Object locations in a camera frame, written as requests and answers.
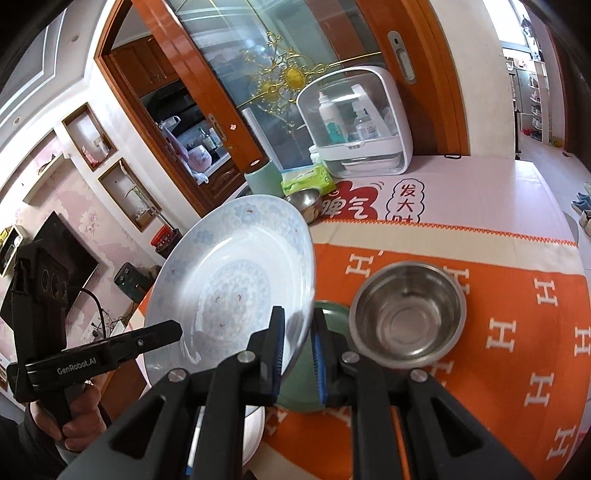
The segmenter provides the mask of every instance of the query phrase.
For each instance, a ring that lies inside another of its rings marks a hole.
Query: ceiling
[[[75,0],[29,46],[0,92],[0,150],[43,106],[83,79],[105,3]]]

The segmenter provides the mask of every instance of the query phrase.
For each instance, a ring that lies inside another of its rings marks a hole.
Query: white ceramic plate
[[[216,367],[285,309],[282,373],[295,364],[314,307],[316,269],[306,222],[276,197],[253,195],[218,207],[183,237],[160,272],[145,325],[168,319],[179,342],[144,355],[150,383],[169,370]]]
[[[197,428],[193,435],[193,442],[191,443],[191,451],[189,453],[189,467],[193,467],[195,461],[195,452],[197,452],[197,442],[199,441],[199,434],[201,432],[201,421],[203,420],[203,413],[205,409],[200,412],[197,420]],[[252,415],[244,419],[244,437],[242,441],[242,465],[254,456],[256,449],[261,444],[262,434],[265,431],[265,407],[259,407]]]

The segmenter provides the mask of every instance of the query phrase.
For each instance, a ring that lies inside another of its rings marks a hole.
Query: paper towel roll
[[[245,173],[244,178],[254,194],[273,195],[279,198],[284,197],[283,189],[281,188],[281,172],[272,161],[253,173]]]

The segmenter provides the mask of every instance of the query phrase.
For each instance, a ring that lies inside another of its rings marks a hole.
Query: green tissue pack
[[[305,189],[319,189],[322,195],[326,195],[336,189],[335,181],[324,165],[284,170],[281,177],[281,188],[285,196]]]

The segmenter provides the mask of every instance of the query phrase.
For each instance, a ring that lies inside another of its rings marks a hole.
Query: stainless steel bowl
[[[300,190],[285,199],[299,210],[307,223],[316,220],[322,210],[322,194],[318,189]]]
[[[369,277],[349,312],[359,353],[390,368],[432,364],[455,346],[466,321],[457,280],[439,267],[399,262]]]

